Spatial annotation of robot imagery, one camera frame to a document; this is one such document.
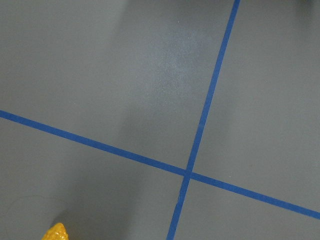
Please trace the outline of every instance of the gray surface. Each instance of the gray surface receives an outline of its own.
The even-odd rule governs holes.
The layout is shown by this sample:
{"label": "gray surface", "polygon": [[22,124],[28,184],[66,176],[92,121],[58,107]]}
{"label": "gray surface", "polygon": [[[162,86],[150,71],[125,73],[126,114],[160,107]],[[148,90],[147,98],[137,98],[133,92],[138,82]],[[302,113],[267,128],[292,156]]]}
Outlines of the gray surface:
{"label": "gray surface", "polygon": [[0,109],[184,168],[231,6],[1,1]]}
{"label": "gray surface", "polygon": [[320,211],[320,1],[242,1],[194,171]]}
{"label": "gray surface", "polygon": [[0,239],[166,238],[182,177],[0,119]]}
{"label": "gray surface", "polygon": [[315,240],[319,220],[191,180],[176,240]]}

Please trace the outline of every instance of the intersection of blue lines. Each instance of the intersection of blue lines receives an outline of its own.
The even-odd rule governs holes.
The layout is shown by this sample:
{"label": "intersection of blue lines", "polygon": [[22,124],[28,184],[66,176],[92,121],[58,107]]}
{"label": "intersection of blue lines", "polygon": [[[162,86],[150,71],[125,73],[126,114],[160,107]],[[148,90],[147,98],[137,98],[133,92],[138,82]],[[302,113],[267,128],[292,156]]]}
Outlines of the intersection of blue lines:
{"label": "intersection of blue lines", "polygon": [[208,93],[207,93],[207,96],[205,99],[205,103],[204,103],[204,106],[202,109],[200,121],[199,121],[198,128],[197,128],[197,131],[196,131],[196,134],[194,137],[194,141],[193,141],[193,145],[192,145],[192,149],[190,152],[190,156],[189,156],[189,160],[188,160],[188,164],[187,164],[186,169],[183,169],[183,168],[180,168],[180,167],[177,167],[174,165],[170,165],[170,164],[167,164],[167,163],[164,163],[161,161],[157,161],[155,159],[145,157],[145,156],[142,156],[142,155],[130,152],[130,151],[126,151],[126,150],[123,150],[123,149],[120,149],[120,148],[117,148],[117,147],[114,147],[114,146],[111,146],[111,145],[108,145],[108,144],[105,144],[105,143],[102,143],[99,141],[95,141],[95,140],[92,140],[92,139],[89,139],[89,138],[86,138],[86,137],[83,137],[83,136],[80,136],[80,135],[77,135],[74,133],[70,133],[70,132],[67,132],[67,131],[64,131],[64,130],[37,122],[37,121],[33,121],[28,118],[24,118],[22,116],[12,114],[7,111],[0,110],[0,117],[3,119],[13,121],[18,124],[22,124],[22,125],[34,128],[34,129],[38,129],[40,131],[43,131],[43,132],[46,132],[49,134],[59,136],[61,138],[65,138],[65,139],[68,139],[68,140],[71,140],[71,141],[74,141],[74,142],[77,142],[77,143],[80,143],[80,144],[83,144],[86,146],[90,146],[92,148],[96,148],[96,149],[99,149],[99,150],[102,150],[102,151],[105,151],[105,152],[108,152],[111,154],[115,154],[115,155],[130,159],[130,160],[133,160],[133,161],[136,161],[139,163],[143,163],[143,164],[146,164],[146,165],[149,165],[149,166],[152,166],[152,167],[155,167],[155,168],[158,168],[158,169],[161,169],[161,170],[173,173],[173,174],[183,176],[183,181],[182,181],[180,192],[179,192],[179,198],[177,200],[177,204],[175,206],[175,209],[174,209],[174,212],[172,215],[172,220],[171,220],[170,227],[169,227],[168,234],[167,234],[167,238],[166,238],[167,240],[173,240],[175,237],[179,218],[181,215],[184,200],[185,200],[188,186],[189,186],[189,182],[191,179],[320,220],[320,212],[317,212],[317,211],[314,211],[314,210],[311,210],[311,209],[308,209],[308,208],[305,208],[302,206],[298,206],[298,205],[295,205],[295,204],[292,204],[292,203],[289,203],[286,201],[282,201],[282,200],[279,200],[279,199],[276,199],[276,198],[273,198],[273,197],[270,197],[270,196],[267,196],[267,195],[264,195],[264,194],[261,194],[258,192],[254,192],[254,191],[251,191],[251,190],[248,190],[248,189],[236,186],[236,185],[232,185],[232,184],[229,184],[229,183],[226,183],[223,181],[219,181],[217,179],[193,172],[193,168],[194,168],[195,161],[197,158],[198,149],[199,149],[199,146],[201,143],[201,138],[202,138],[202,135],[203,135],[203,132],[205,129],[207,116],[208,116],[211,102],[212,102],[212,99],[214,96],[214,92],[215,92],[216,84],[218,81],[220,69],[221,69],[223,58],[224,58],[224,55],[225,55],[225,52],[227,49],[227,44],[228,44],[231,30],[232,30],[232,27],[233,27],[233,24],[234,24],[234,21],[236,18],[239,4],[240,4],[240,0],[235,0],[233,3],[233,7],[232,7],[232,10],[230,13],[230,17],[229,17],[229,20],[228,20],[228,23],[226,26],[226,30],[225,30],[224,37],[223,37],[223,40],[221,43],[219,54],[218,54],[218,57],[216,60],[214,70],[213,70],[212,79],[211,79],[211,82],[209,85],[209,90],[208,90]]}

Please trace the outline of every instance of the blue line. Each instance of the blue line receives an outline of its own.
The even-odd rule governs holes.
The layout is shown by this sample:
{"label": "blue line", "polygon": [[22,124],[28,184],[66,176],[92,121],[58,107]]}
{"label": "blue line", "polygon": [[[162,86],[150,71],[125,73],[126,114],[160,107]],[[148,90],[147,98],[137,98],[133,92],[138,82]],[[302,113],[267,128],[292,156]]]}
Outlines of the blue line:
{"label": "blue line", "polygon": [[147,164],[149,166],[152,166],[152,167],[155,167],[158,169],[162,169],[162,170],[165,170],[170,173],[184,176],[185,172],[186,172],[184,169],[182,169],[180,167],[176,167],[176,166],[173,166],[173,165],[161,162],[161,161],[157,161],[157,160],[145,157],[145,156],[141,156],[141,155],[135,154],[130,151],[122,150],[120,148],[104,144],[102,142],[94,141],[89,138],[79,136],[79,135],[52,127],[52,126],[48,126],[48,125],[42,124],[40,122],[24,118],[22,116],[14,115],[12,113],[9,113],[9,112],[3,111],[3,110],[0,110],[0,117],[7,119],[7,120],[10,120],[10,121],[13,121],[13,122],[16,122],[16,123],[19,123],[19,124],[22,124],[22,125],[25,125],[25,126],[28,126],[28,127],[31,127],[31,128],[34,128],[34,129],[41,130],[41,131],[49,133],[49,134],[53,134],[53,135],[56,135],[56,136],[80,143],[80,144],[83,144],[83,145],[90,146],[95,149],[99,149],[99,150],[102,150],[102,151],[105,151],[105,152],[108,152],[111,154],[115,154],[115,155],[118,155],[118,156],[121,156],[121,157],[124,157],[127,159],[131,159],[131,160],[134,160],[139,163]]}
{"label": "blue line", "polygon": [[215,93],[221,65],[222,65],[222,62],[223,62],[223,59],[225,56],[229,37],[230,37],[231,30],[232,30],[232,27],[235,22],[235,18],[237,15],[239,4],[240,4],[240,0],[235,0],[233,3],[233,6],[232,6],[231,14],[230,14],[230,17],[229,17],[229,20],[228,20],[228,23],[227,23],[227,26],[225,29],[225,33],[223,36],[223,40],[221,43],[219,54],[218,54],[218,57],[217,57],[217,60],[216,60],[215,66],[214,66],[212,78],[211,78],[210,85],[209,85],[209,90],[208,90],[208,93],[205,98],[205,102],[204,102],[204,106],[202,109],[199,125],[197,128],[195,137],[194,137],[194,141],[193,141],[192,149],[190,152],[188,164],[186,166],[186,174],[183,177],[183,181],[182,181],[182,184],[180,187],[180,192],[179,192],[179,198],[178,198],[177,204],[175,205],[174,212],[172,215],[169,231],[168,231],[168,234],[166,237],[167,240],[173,240],[175,238],[179,218],[180,218],[181,211],[182,211],[184,201],[186,198],[186,194],[188,191],[191,173],[194,169],[194,165],[195,165],[196,157],[198,154],[201,138],[202,138],[202,135],[203,135],[203,132],[205,129],[209,109],[210,109],[211,102],[212,102],[212,99],[213,99],[213,96]]}
{"label": "blue line", "polygon": [[267,204],[277,206],[279,208],[287,209],[287,210],[296,212],[298,214],[303,214],[303,215],[320,220],[320,212],[313,211],[313,210],[304,208],[302,206],[294,205],[294,204],[286,202],[286,201],[282,201],[282,200],[279,200],[279,199],[276,199],[276,198],[273,198],[270,196],[266,196],[261,193],[257,193],[257,192],[254,192],[254,191],[251,191],[251,190],[239,187],[239,186],[235,186],[235,185],[223,182],[223,181],[219,181],[219,180],[207,177],[207,176],[203,176],[203,175],[200,175],[200,174],[197,174],[194,172],[191,174],[191,178],[193,180],[196,180],[196,181],[199,181],[199,182],[202,182],[205,184],[209,184],[209,185],[227,190],[229,192],[240,194],[240,195],[246,196],[251,199],[255,199],[255,200],[267,203]]}

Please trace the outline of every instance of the yellow object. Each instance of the yellow object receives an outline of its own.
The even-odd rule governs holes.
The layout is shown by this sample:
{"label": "yellow object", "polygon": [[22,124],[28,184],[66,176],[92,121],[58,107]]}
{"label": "yellow object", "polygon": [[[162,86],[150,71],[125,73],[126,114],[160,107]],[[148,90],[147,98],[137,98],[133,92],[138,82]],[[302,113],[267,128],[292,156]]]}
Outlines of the yellow object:
{"label": "yellow object", "polygon": [[45,233],[42,240],[69,240],[69,238],[65,226],[59,222]]}

